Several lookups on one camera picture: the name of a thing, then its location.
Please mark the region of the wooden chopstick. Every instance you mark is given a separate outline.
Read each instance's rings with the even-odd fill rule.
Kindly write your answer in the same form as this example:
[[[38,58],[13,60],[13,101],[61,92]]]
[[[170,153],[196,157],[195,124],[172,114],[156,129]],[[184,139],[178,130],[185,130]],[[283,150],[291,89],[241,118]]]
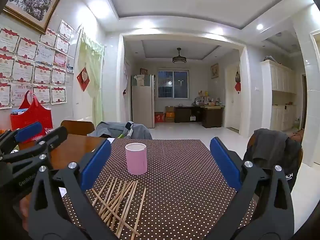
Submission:
[[[142,200],[140,202],[137,218],[136,218],[136,221],[135,221],[135,227],[134,227],[135,230],[138,229],[138,224],[139,224],[139,220],[140,220],[142,209],[143,209],[143,204],[144,204],[144,200],[145,200],[146,191],[147,191],[147,188],[145,188],[144,191],[143,191]],[[137,234],[133,232],[130,239],[134,240],[136,235]]]
[[[108,179],[104,182],[103,187],[100,189],[100,191],[99,191],[99,193],[98,193],[99,196],[101,196],[101,194],[103,193],[103,191],[104,191],[105,187],[107,186],[110,178],[111,178],[111,175],[110,175],[110,176],[108,177]],[[97,203],[97,201],[98,201],[98,197],[96,196],[96,198],[94,199],[94,201],[93,201],[93,203],[92,203],[92,206],[95,206],[96,203]]]
[[[133,197],[135,195],[137,184],[138,184],[138,181],[134,181],[132,189],[131,189],[131,192],[130,192],[130,195],[129,195],[129,198],[128,198],[125,206],[124,206],[123,213],[121,215],[122,221],[119,222],[117,230],[116,230],[116,236],[118,238],[120,238],[122,229],[125,226],[124,222],[126,222],[126,218],[127,218],[128,213],[129,213],[129,210],[130,210],[131,202],[132,202]]]
[[[104,205],[104,207],[109,211],[109,213],[111,213],[114,217],[116,217],[116,219],[118,219],[121,223],[121,225],[126,226],[128,229],[130,229],[134,235],[140,236],[140,233],[134,229],[133,227],[131,227],[129,224],[127,224],[127,222],[125,222],[125,220],[123,220],[121,217],[119,217],[108,205],[107,203],[99,196],[99,194],[92,189],[92,192],[95,194],[95,196],[102,202],[102,204]]]
[[[119,194],[119,196],[117,197],[117,200],[114,202],[114,209],[113,209],[113,211],[114,211],[115,213],[117,213],[118,203],[119,203],[119,200],[120,200],[120,195],[121,195],[121,193],[122,193],[122,188],[123,188],[122,183],[123,183],[123,182],[120,181],[120,185],[119,185],[118,191],[117,191],[117,194]],[[115,219],[114,215],[111,215],[111,218],[110,218],[109,221],[108,221],[108,225],[111,227],[111,230],[112,230],[112,231],[113,231],[113,229],[114,229],[114,224],[115,224],[115,222],[116,222],[116,219]]]
[[[112,196],[112,193],[113,193],[113,191],[114,191],[114,188],[116,187],[117,180],[118,180],[118,178],[113,178],[113,179],[111,180],[111,184],[110,184],[110,186],[109,186],[109,188],[108,188],[108,190],[107,190],[107,193],[106,193],[106,195],[105,195],[105,198],[104,198],[104,202],[105,202],[105,203],[108,203],[108,202],[110,201],[110,198],[111,198],[111,196]],[[102,206],[102,207],[100,208],[99,215],[102,215],[102,213],[104,212],[105,209],[106,209],[106,208],[105,208],[104,206]]]
[[[120,206],[122,200],[126,197],[126,195],[130,192],[131,187],[133,186],[134,181],[129,182],[124,189],[122,189],[122,193],[120,195],[120,200],[118,203],[118,206]],[[119,194],[116,194],[116,196],[108,203],[108,206],[113,210],[114,209],[114,202],[117,200],[117,197]],[[102,215],[100,216],[102,219],[105,219],[109,215],[109,211],[107,209],[104,210]]]

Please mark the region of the pink paper cup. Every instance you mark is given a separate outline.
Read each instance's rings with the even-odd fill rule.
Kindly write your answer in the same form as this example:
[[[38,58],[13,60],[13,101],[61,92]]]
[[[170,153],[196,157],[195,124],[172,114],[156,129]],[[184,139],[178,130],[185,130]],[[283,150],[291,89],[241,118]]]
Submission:
[[[146,145],[130,143],[125,146],[127,170],[132,175],[143,175],[148,171]]]

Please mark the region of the red tote bag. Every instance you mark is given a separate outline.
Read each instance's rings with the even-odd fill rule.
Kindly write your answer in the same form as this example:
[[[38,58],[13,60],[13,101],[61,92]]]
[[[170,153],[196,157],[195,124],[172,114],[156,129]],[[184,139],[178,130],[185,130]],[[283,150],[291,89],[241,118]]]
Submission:
[[[22,110],[23,113],[10,114],[12,129],[25,128],[35,122],[39,122],[42,128],[33,138],[46,135],[49,129],[53,129],[51,110],[44,108],[38,101],[36,95],[31,93],[31,91],[28,90],[25,93],[23,102],[18,110]]]

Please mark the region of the dark jacket on chair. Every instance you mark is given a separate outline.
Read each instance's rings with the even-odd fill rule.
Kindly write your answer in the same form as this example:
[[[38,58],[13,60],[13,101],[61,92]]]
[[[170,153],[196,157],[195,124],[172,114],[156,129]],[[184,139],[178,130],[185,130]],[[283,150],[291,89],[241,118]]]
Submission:
[[[292,190],[303,159],[299,142],[286,133],[260,128],[250,137],[243,161],[251,161],[261,168],[272,169],[279,165],[285,173],[289,188]]]

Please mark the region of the brown polka dot mat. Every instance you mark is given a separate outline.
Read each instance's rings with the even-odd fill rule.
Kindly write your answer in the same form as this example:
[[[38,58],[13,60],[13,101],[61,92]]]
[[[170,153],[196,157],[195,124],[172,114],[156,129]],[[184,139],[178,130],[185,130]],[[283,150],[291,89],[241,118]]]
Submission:
[[[223,215],[235,195],[221,174],[208,148],[199,140],[143,140],[148,171],[141,176],[127,170],[125,146],[129,139],[112,142],[112,153],[94,185],[99,193],[111,175],[101,198],[104,200],[113,178],[118,178],[110,201],[116,196],[120,181],[124,189],[138,181],[126,218],[135,227],[143,191],[147,188],[137,231],[138,239],[203,239]],[[118,213],[130,192],[118,206]],[[121,239],[130,239],[126,226]]]

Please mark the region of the dark wooden desk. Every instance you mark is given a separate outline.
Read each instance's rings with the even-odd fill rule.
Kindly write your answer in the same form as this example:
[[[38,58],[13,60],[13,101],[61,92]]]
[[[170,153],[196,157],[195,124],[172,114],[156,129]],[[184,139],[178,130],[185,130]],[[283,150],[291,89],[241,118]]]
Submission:
[[[204,128],[219,128],[223,123],[224,106],[175,107],[175,123],[199,122]]]

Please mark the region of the grey jacket on chair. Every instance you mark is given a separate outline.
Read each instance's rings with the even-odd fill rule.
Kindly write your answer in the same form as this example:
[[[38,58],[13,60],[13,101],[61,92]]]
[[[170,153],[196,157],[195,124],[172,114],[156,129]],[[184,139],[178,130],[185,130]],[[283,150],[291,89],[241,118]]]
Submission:
[[[126,138],[126,139],[150,139],[152,135],[148,128],[143,124],[135,124],[134,122],[100,122],[95,130],[89,133],[89,137],[101,138]]]

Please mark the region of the green door curtain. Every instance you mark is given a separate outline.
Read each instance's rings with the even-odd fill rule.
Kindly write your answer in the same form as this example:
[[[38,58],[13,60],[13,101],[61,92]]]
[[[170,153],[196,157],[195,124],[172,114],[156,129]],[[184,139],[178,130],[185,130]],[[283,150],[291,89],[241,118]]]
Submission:
[[[103,120],[101,99],[101,71],[103,65],[104,46],[91,39],[84,31],[80,36],[78,68],[86,69],[88,85],[85,91],[92,99],[92,120],[95,126]]]

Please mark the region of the red door ornament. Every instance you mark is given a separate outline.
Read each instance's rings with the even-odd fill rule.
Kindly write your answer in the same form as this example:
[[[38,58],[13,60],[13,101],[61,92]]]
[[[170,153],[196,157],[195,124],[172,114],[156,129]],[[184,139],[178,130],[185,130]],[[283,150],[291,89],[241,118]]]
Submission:
[[[235,75],[235,87],[234,88],[238,94],[241,92],[241,77],[240,77],[240,73],[238,71],[236,72],[236,75]]]

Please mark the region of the white tall cabinet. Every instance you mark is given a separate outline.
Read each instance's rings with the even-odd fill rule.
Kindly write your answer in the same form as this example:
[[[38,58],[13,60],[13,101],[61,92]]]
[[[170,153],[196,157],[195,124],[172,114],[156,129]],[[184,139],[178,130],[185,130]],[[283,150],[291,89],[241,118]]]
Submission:
[[[260,63],[263,77],[262,127],[275,131],[292,129],[295,123],[295,72],[272,60]]]

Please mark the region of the framed blossom painting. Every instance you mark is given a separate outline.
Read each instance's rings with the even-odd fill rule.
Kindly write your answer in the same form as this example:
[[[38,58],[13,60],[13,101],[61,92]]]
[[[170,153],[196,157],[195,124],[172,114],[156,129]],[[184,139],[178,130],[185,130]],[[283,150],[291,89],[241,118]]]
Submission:
[[[28,27],[45,34],[61,0],[8,0],[4,12]]]

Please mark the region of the white refrigerator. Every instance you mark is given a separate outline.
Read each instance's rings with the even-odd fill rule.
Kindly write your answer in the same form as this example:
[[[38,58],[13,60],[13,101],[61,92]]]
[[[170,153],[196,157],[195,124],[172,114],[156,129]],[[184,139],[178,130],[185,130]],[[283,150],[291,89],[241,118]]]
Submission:
[[[155,76],[134,75],[131,82],[132,121],[155,127]]]

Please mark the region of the small framed picture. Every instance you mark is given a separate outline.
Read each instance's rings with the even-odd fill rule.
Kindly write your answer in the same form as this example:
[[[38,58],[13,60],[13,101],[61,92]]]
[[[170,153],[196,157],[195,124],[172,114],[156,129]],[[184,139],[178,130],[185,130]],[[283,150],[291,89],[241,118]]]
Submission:
[[[210,68],[211,79],[215,79],[219,77],[219,64],[216,63]]]

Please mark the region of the window with bars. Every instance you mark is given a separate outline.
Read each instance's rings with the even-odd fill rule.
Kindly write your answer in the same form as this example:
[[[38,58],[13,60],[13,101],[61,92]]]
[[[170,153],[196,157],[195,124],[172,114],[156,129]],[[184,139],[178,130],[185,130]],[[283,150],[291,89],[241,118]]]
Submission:
[[[188,71],[161,70],[158,72],[158,97],[166,99],[189,98]]]

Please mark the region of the red diamond wall decoration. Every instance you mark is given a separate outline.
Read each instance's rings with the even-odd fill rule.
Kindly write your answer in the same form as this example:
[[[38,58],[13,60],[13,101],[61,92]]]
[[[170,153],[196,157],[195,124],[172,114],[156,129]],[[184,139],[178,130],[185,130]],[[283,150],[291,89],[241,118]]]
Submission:
[[[89,75],[86,67],[83,68],[77,76],[77,81],[80,85],[81,90],[84,92],[90,82]]]

